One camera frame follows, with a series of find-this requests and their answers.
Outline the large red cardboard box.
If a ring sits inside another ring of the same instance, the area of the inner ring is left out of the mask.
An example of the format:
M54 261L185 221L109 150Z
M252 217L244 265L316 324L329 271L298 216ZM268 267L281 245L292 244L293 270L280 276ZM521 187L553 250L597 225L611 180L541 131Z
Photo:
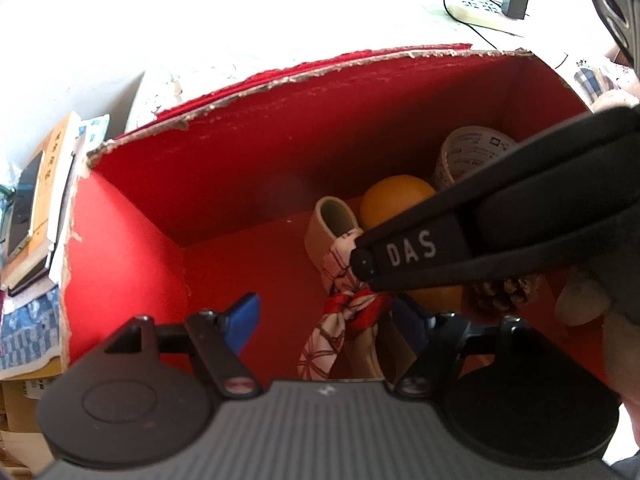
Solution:
M484 126L521 141L585 104L530 53L462 46L362 51L262 73L104 146L76 188L63 288L66 358L128 318L183 321L262 300L242 357L293 378L326 307L304 236L331 195L430 180L446 136Z

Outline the orange gourd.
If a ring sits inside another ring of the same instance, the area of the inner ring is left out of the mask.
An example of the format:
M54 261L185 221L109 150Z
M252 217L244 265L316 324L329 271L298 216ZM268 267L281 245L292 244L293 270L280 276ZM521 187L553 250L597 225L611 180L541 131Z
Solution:
M402 174L372 185L362 196L360 226L367 231L428 200L436 193L426 181ZM427 312L462 313L461 286L413 290L408 295Z

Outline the white power strip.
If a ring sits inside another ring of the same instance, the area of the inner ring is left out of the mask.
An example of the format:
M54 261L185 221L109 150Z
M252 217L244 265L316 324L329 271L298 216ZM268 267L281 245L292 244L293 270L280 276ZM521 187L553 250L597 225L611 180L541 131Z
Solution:
M524 20L508 18L500 4L490 0L445 0L445 6L454 18L473 26L515 36L523 36L526 29Z

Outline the brown tape roll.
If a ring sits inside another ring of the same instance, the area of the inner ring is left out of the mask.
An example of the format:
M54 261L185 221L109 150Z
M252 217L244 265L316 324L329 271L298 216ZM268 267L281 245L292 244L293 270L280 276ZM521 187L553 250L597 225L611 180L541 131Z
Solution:
M486 127L457 128L440 148L433 180L437 191L450 188L471 172L501 157L516 142L505 134Z

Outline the stack of books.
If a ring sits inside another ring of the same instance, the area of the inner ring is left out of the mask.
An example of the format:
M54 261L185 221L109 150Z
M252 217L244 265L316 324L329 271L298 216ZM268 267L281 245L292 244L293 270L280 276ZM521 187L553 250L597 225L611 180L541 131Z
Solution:
M61 288L70 196L111 117L71 112L17 180L2 243L1 377L35 373L62 354Z

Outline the brown pine cone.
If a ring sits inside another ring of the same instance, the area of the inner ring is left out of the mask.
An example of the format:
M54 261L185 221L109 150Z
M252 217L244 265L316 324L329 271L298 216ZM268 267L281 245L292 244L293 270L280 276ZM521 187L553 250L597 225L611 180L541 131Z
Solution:
M540 274L530 274L474 284L472 291L475 303L484 310L512 312L537 300L540 283Z

